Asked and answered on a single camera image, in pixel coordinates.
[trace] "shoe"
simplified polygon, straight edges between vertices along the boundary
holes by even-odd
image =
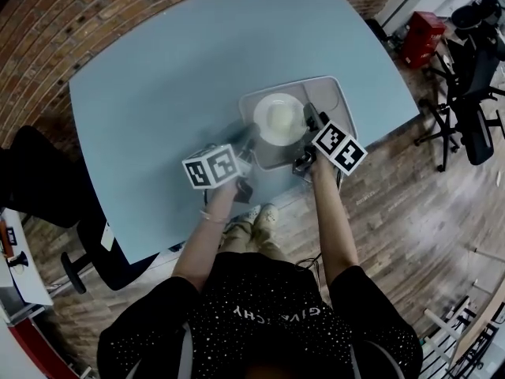
[[[260,231],[273,231],[277,220],[279,220],[279,210],[272,204],[266,204],[256,218],[254,228]]]
[[[260,214],[260,210],[261,210],[260,205],[255,206],[249,212],[245,213],[244,215],[240,215],[238,217],[237,223],[247,222],[247,223],[254,224],[254,221],[256,220],[258,215]]]

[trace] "wooden floor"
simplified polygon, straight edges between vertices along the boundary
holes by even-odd
[[[432,85],[421,72],[398,66],[416,99],[432,94]],[[490,113],[504,104],[490,101],[485,110]],[[380,103],[373,110],[380,111]],[[502,273],[499,263],[486,261],[469,248],[479,245],[505,255],[505,192],[496,186],[505,162],[501,132],[492,132],[496,154],[487,163],[471,166],[462,149],[450,157],[447,172],[440,174],[436,165],[441,160],[441,141],[421,147],[412,144],[432,125],[431,118],[420,116],[369,147],[366,160],[342,186],[362,266],[420,336],[430,329],[423,316],[426,307],[442,315],[466,294],[478,305],[483,294],[471,289],[472,282],[478,277],[480,284],[492,287]],[[311,188],[283,194],[274,203],[281,208],[277,239],[290,259],[319,253]],[[82,251],[74,229],[31,220],[26,233],[47,283],[63,275],[62,251],[71,257]],[[161,256],[121,291],[109,290],[93,272],[84,280],[88,293],[78,295],[69,289],[60,294],[46,319],[61,334],[69,355],[95,367],[100,332],[170,275],[173,258],[169,253]],[[324,282],[321,291],[327,299]]]

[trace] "plate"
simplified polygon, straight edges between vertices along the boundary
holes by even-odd
[[[275,146],[289,146],[307,131],[303,104],[283,92],[265,96],[256,105],[253,120],[260,127],[260,136]]]

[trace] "tray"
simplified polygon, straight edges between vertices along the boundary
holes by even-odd
[[[290,94],[303,105],[312,102],[318,112],[326,112],[328,117],[337,122],[347,133],[357,139],[357,131],[353,117],[347,106],[339,82],[331,76],[314,77],[306,80],[281,84],[243,96],[238,107],[246,125],[253,123],[253,114],[256,105],[265,97],[275,92]],[[256,143],[254,156],[258,166],[265,170],[274,170],[280,167],[291,166],[293,161],[304,154],[304,147],[317,132],[307,132],[302,139],[290,146],[274,146],[263,139]]]

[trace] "black chair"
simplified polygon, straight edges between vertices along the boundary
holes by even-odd
[[[110,289],[132,283],[149,267],[157,254],[130,265],[118,243],[111,251],[101,242],[106,218],[95,195],[83,159],[71,162],[37,129],[23,126],[10,149],[0,150],[5,172],[0,185],[0,205],[46,220],[60,227],[77,224],[86,254],[71,262],[62,254],[63,268],[79,293],[86,291],[79,277],[93,263]]]
[[[462,8],[465,15],[469,11],[467,7]],[[463,24],[460,14],[461,12],[456,10],[453,21]],[[418,146],[438,137],[443,138],[443,163],[437,167],[440,172],[444,172],[447,168],[449,142],[452,143],[452,152],[456,153],[459,150],[458,143],[452,137],[453,134],[457,132],[462,134],[461,143],[466,147],[468,160],[475,166],[482,164],[494,154],[489,128],[499,126],[505,136],[499,112],[496,112],[496,119],[488,120],[480,105],[485,99],[496,100],[493,94],[505,96],[505,91],[489,85],[500,61],[505,59],[505,44],[499,39],[495,24],[479,21],[474,28],[467,28],[459,33],[462,38],[467,39],[464,45],[448,41],[447,47],[454,61],[452,71],[438,52],[436,56],[442,70],[427,69],[446,80],[447,102],[434,107],[425,99],[420,101],[420,106],[426,106],[432,113],[440,126],[440,132],[416,139],[414,144]],[[454,128],[451,127],[451,111],[454,112],[457,120]]]

